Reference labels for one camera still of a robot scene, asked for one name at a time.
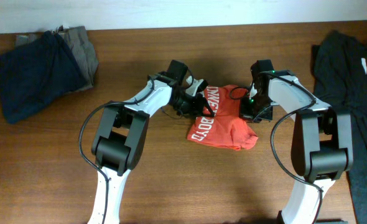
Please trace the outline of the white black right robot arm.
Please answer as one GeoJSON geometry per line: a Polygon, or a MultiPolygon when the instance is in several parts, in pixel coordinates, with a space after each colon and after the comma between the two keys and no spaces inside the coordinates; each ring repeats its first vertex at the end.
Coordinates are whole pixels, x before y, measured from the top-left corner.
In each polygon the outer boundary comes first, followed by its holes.
{"type": "Polygon", "coordinates": [[[286,206],[277,214],[283,224],[316,223],[324,196],[353,165],[349,112],[318,99],[290,70],[275,70],[270,60],[250,68],[253,80],[240,100],[239,117],[252,123],[270,121],[273,107],[285,112],[270,135],[271,150],[279,167],[294,180],[286,206]],[[286,119],[294,120],[290,172],[277,155],[274,138],[286,119]]]}

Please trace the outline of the red orange t-shirt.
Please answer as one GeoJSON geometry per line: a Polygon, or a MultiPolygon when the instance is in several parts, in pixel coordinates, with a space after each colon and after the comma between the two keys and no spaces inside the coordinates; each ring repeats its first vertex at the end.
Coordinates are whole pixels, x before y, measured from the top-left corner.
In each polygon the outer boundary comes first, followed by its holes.
{"type": "Polygon", "coordinates": [[[233,149],[251,149],[258,140],[257,134],[239,117],[239,100],[246,91],[236,85],[208,86],[204,91],[208,104],[214,111],[212,118],[197,117],[187,134],[187,140],[206,146],[233,149]]]}

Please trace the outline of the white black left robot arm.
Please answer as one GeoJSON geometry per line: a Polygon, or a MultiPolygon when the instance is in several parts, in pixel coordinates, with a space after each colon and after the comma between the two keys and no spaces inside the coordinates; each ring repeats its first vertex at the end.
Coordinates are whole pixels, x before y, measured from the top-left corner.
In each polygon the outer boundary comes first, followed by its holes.
{"type": "Polygon", "coordinates": [[[186,64],[172,60],[167,71],[149,75],[145,87],[126,101],[110,101],[102,112],[91,145],[95,157],[90,166],[98,174],[89,223],[119,223],[124,187],[141,158],[150,118],[170,105],[182,117],[212,118],[215,112],[204,96],[208,82],[197,80],[186,64]]]}

